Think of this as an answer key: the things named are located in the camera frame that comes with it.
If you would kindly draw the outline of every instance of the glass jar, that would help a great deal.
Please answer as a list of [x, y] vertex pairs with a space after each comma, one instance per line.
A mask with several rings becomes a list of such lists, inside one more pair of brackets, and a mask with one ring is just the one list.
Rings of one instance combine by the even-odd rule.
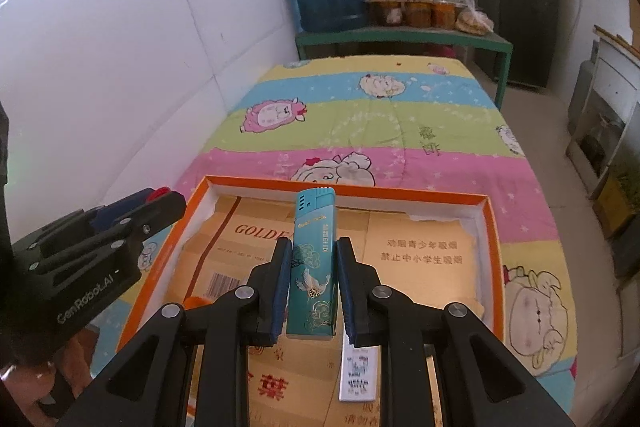
[[401, 26], [402, 4], [396, 1], [372, 3], [374, 19], [379, 26]]
[[414, 28], [431, 27], [431, 7], [430, 2], [408, 2], [405, 7], [406, 23]]
[[433, 3], [432, 25], [434, 28], [452, 30], [456, 25], [456, 5], [452, 2], [437, 1]]

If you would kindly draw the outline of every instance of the cartoon sheep print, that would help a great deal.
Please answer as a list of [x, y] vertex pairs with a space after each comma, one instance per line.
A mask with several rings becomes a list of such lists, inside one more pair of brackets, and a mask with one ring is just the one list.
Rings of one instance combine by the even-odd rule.
[[568, 314], [552, 273], [525, 273], [522, 266], [502, 267], [505, 279], [507, 332], [510, 351], [535, 377], [554, 365], [564, 350]]
[[522, 147], [520, 147], [520, 144], [516, 140], [516, 137], [513, 136], [513, 131], [508, 126], [499, 125], [495, 128], [495, 130], [512, 153], [518, 156], [524, 156]]
[[153, 254], [158, 249], [158, 243], [147, 243], [142, 253], [138, 257], [138, 268], [141, 271], [148, 272], [153, 261]]
[[343, 159], [340, 156], [334, 156], [331, 160], [310, 158], [291, 179], [297, 182], [373, 187], [376, 182], [369, 172], [370, 166], [371, 160], [357, 152], [352, 152]]
[[449, 70], [447, 70], [447, 68], [439, 64], [434, 64], [433, 62], [429, 62], [429, 64], [427, 64], [427, 70], [434, 74], [449, 74]]
[[305, 121], [306, 105], [293, 100], [267, 100], [246, 110], [240, 132], [263, 132], [293, 121]]
[[369, 96], [390, 98], [404, 92], [404, 84], [390, 74], [367, 73], [360, 79], [360, 89]]

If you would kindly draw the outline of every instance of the cabinet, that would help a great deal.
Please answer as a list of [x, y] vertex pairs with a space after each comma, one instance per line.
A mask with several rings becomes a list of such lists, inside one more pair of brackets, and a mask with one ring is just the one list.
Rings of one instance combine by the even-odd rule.
[[610, 166], [640, 164], [640, 56], [598, 26], [593, 78], [566, 154], [597, 198]]

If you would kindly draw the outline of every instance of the small card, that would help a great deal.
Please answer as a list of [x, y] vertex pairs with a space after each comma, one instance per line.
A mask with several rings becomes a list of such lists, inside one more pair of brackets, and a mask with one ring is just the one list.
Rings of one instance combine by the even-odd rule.
[[376, 399], [378, 349], [378, 346], [353, 347], [349, 343], [346, 328], [343, 328], [338, 394], [341, 402], [368, 402]]

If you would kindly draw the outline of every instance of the barcode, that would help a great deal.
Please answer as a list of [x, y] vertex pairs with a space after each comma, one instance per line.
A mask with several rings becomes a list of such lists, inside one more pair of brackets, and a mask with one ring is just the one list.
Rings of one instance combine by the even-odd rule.
[[232, 290], [233, 288], [238, 288], [239, 285], [239, 279], [222, 275], [222, 273], [214, 272], [211, 276], [211, 280], [209, 281], [206, 296], [213, 302], [215, 302], [218, 297], [224, 295], [226, 292]]

